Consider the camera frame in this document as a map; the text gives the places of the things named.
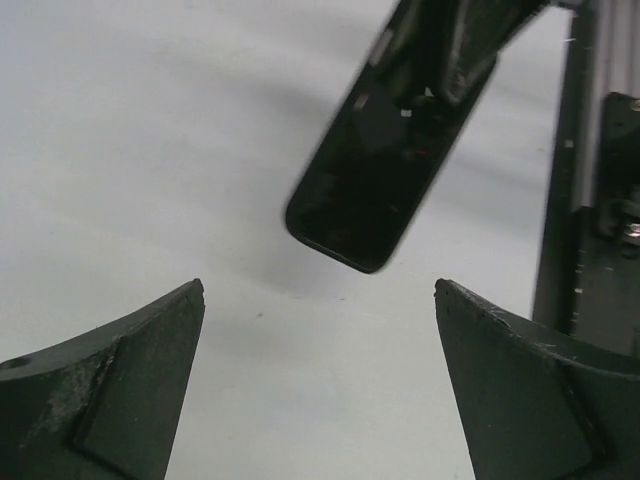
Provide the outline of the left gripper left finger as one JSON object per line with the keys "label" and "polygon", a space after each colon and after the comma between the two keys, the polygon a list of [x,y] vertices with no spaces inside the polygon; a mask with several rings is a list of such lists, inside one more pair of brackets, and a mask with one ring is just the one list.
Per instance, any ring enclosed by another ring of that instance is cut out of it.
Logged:
{"label": "left gripper left finger", "polygon": [[2,362],[2,478],[164,478],[204,313],[194,279],[125,317]]}

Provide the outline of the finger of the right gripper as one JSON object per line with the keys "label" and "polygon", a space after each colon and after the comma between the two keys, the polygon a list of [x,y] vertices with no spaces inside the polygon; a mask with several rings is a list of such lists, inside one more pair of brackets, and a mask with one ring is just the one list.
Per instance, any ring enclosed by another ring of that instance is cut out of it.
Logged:
{"label": "finger of the right gripper", "polygon": [[461,103],[500,50],[549,5],[539,0],[461,0],[441,3],[444,54],[439,94]]}

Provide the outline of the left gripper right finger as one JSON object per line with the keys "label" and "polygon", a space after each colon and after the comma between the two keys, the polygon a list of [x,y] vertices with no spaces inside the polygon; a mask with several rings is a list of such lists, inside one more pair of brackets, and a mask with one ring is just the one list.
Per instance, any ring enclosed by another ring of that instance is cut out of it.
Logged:
{"label": "left gripper right finger", "polygon": [[435,285],[438,331],[478,479],[636,479],[639,362]]}

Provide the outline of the phone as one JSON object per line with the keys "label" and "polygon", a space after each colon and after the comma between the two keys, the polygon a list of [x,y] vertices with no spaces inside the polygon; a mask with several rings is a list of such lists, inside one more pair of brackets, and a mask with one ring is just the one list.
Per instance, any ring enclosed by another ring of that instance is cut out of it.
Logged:
{"label": "phone", "polygon": [[470,6],[397,4],[287,204],[298,241],[366,274],[390,259],[496,64],[446,92]]}

